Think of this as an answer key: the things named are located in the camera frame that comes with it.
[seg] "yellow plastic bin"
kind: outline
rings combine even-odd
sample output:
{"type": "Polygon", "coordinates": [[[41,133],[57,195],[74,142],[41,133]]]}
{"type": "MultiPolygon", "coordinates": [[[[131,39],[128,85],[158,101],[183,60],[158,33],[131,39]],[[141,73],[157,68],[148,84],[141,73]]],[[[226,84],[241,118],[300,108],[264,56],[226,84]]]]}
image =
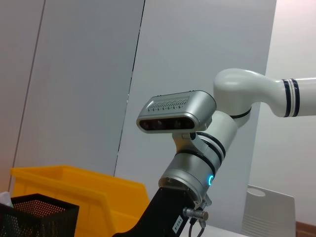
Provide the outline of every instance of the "yellow plastic bin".
{"type": "Polygon", "coordinates": [[[13,196],[42,194],[80,206],[75,237],[130,230],[149,199],[144,185],[71,166],[13,168],[13,196]]]}

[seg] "gray wall panel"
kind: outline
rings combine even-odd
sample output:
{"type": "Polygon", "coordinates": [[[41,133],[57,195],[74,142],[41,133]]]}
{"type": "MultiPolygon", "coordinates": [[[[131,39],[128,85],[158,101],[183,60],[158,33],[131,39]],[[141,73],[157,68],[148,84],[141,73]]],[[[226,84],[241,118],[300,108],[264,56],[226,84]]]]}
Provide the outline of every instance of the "gray wall panel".
{"type": "Polygon", "coordinates": [[[144,0],[47,0],[15,166],[113,175],[144,0]]]}
{"type": "Polygon", "coordinates": [[[43,4],[0,1],[0,192],[9,187],[43,4]]]}
{"type": "MultiPolygon", "coordinates": [[[[264,74],[275,0],[147,0],[128,100],[116,176],[142,182],[152,198],[175,155],[171,134],[148,135],[136,118],[152,96],[213,92],[216,74],[243,68],[264,74]]],[[[239,232],[259,105],[238,131],[209,189],[211,225],[239,232]]]]}

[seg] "black mesh basket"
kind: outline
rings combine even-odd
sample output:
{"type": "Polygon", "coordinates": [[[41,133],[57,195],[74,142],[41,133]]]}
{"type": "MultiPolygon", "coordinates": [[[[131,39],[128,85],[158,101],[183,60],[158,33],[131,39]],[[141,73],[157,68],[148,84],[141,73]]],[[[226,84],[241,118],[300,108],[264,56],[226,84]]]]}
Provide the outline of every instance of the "black mesh basket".
{"type": "Polygon", "coordinates": [[[0,237],[73,237],[79,206],[40,194],[0,204],[0,237]]]}

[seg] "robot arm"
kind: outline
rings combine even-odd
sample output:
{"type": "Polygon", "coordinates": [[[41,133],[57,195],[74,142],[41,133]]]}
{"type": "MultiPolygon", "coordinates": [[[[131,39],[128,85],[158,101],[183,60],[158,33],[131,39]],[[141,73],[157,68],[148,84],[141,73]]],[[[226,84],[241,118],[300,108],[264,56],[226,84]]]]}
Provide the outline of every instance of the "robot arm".
{"type": "Polygon", "coordinates": [[[251,105],[267,103],[279,117],[316,115],[316,78],[275,80],[241,70],[221,71],[214,96],[190,91],[151,98],[137,126],[145,133],[172,133],[177,153],[159,180],[159,190],[136,226],[115,237],[179,237],[186,222],[199,220],[211,201],[207,190],[251,105]]]}

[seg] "label sticker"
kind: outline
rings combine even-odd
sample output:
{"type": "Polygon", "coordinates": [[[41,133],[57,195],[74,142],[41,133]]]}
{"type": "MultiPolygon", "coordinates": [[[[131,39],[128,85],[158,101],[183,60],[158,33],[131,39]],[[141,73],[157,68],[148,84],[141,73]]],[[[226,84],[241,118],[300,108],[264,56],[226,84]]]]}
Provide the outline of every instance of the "label sticker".
{"type": "Polygon", "coordinates": [[[172,227],[172,229],[173,229],[173,231],[174,231],[175,233],[178,232],[178,230],[179,230],[179,228],[180,228],[182,222],[183,222],[183,219],[182,219],[181,216],[179,216],[178,219],[177,219],[177,221],[176,221],[176,223],[174,223],[174,225],[173,225],[173,227],[172,227]]]}

